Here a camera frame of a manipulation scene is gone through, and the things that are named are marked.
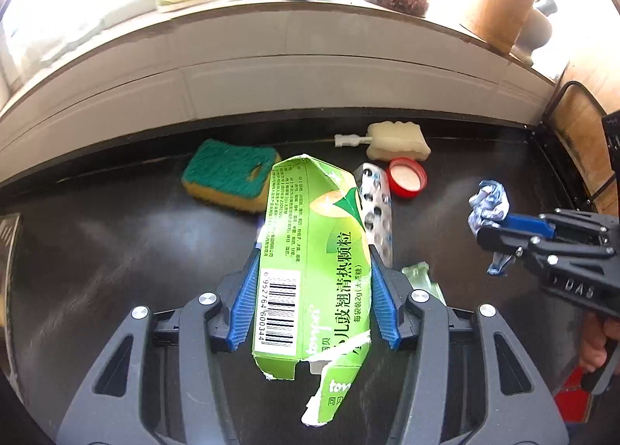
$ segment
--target green scouring pad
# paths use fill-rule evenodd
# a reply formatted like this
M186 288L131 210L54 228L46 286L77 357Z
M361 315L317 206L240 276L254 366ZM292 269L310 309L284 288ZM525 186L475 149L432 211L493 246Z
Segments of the green scouring pad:
M274 148L232 146L208 139L187 165L182 182L193 197L258 213L267 207L269 176L279 161Z

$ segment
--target hole in sponge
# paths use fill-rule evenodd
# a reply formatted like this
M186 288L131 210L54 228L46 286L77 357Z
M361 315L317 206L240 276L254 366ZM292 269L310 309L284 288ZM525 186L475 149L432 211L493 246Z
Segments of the hole in sponge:
M263 164L259 163L256 167L254 167L252 169L252 172L250 172L250 175L247 177L247 182L251 183L253 180L255 180L258 177L258 174L260 174L260 170L263 168Z

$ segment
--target barcode number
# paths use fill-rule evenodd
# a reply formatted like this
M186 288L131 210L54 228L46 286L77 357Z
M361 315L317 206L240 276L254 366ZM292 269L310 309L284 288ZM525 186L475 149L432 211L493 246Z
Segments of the barcode number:
M258 282L254 350L294 356L297 352L300 272L264 268Z

